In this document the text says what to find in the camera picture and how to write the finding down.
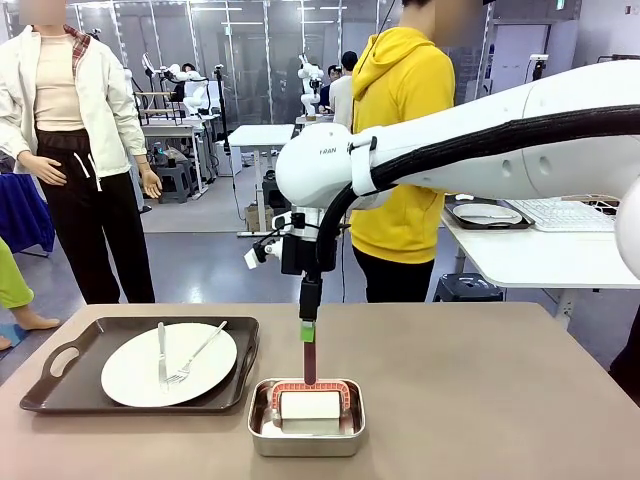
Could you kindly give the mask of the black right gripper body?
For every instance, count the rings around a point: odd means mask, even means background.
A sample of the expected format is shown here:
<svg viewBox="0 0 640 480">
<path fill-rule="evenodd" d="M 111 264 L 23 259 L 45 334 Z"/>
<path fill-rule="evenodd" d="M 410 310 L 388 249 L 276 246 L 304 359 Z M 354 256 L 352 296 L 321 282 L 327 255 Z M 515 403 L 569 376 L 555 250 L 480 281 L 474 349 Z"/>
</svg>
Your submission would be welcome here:
<svg viewBox="0 0 640 480">
<path fill-rule="evenodd" d="M 315 240 L 286 234 L 282 238 L 281 273 L 285 275 L 320 274 Z"/>
</svg>

